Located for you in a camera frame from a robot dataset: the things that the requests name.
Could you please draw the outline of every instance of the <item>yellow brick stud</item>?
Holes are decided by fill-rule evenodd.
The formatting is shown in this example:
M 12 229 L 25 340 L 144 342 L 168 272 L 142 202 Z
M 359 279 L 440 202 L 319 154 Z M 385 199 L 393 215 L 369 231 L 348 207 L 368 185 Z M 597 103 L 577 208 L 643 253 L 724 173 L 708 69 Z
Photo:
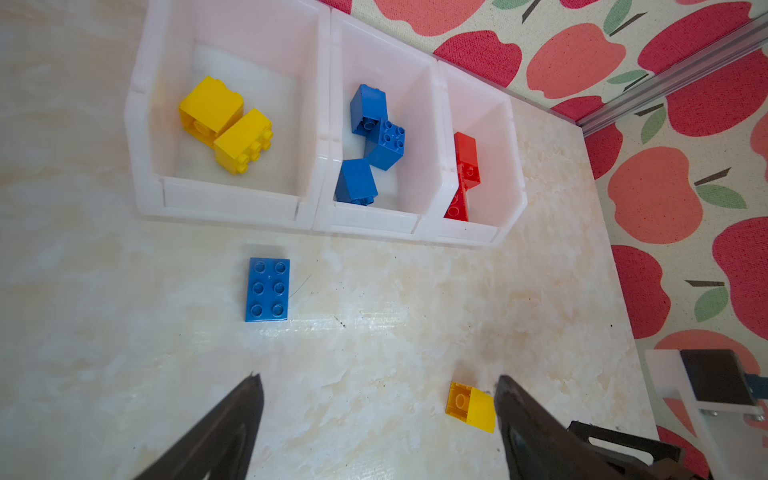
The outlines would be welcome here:
M 451 382 L 445 413 L 488 433 L 496 428 L 493 397 L 473 386 Z
M 244 174 L 272 147 L 272 136 L 272 122 L 254 108 L 216 139 L 216 161 L 232 175 Z
M 179 105 L 184 130 L 213 148 L 214 141 L 243 117 L 243 97 L 221 80 L 205 79 Z

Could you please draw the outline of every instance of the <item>apple pattern wallpaper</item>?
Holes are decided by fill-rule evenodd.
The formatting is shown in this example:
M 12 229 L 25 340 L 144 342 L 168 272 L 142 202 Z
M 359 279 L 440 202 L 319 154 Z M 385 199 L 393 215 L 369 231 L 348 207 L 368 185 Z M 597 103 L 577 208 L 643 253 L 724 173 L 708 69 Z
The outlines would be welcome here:
M 768 0 L 321 1 L 573 120 L 768 12 Z
M 768 376 L 767 98 L 763 47 L 585 140 L 644 368 L 646 349 L 732 349 Z M 682 402 L 647 387 L 706 478 Z

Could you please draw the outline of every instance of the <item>storage bin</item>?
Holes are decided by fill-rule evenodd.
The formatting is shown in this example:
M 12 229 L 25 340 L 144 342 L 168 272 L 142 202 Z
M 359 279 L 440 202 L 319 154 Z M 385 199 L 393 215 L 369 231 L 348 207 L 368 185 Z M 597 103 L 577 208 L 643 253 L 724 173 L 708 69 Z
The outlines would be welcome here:
M 442 217 L 458 187 L 445 138 L 437 61 L 337 10 L 331 12 L 331 158 L 314 230 L 421 240 L 427 217 Z M 406 130 L 403 157 L 372 168 L 379 196 L 367 206 L 333 197 L 343 160 L 363 157 L 349 102 L 361 84 L 386 93 L 389 120 Z
M 125 105 L 139 211 L 309 230 L 329 156 L 330 9 L 313 0 L 154 0 Z M 269 151 L 233 176 L 183 131 L 207 75 L 273 123 Z
M 520 162 L 511 98 L 470 74 L 438 61 L 444 117 L 450 123 L 450 154 L 455 158 L 453 134 L 477 141 L 481 183 L 467 191 L 469 222 L 429 218 L 425 238 L 440 243 L 498 245 L 528 205 Z

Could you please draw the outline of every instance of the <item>blue brick stud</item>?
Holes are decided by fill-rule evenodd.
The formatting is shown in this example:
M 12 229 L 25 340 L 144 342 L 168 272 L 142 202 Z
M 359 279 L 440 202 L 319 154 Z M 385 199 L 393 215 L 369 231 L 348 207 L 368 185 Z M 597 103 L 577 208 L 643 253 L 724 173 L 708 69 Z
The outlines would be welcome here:
M 380 121 L 366 137 L 366 159 L 382 170 L 389 170 L 406 152 L 406 130 L 389 120 Z
M 386 94 L 362 84 L 349 103 L 352 133 L 366 136 L 381 120 L 387 119 Z
M 336 183 L 336 201 L 348 204 L 368 205 L 379 191 L 365 158 L 344 160 Z
M 248 266 L 246 322 L 288 319 L 290 260 L 251 258 Z

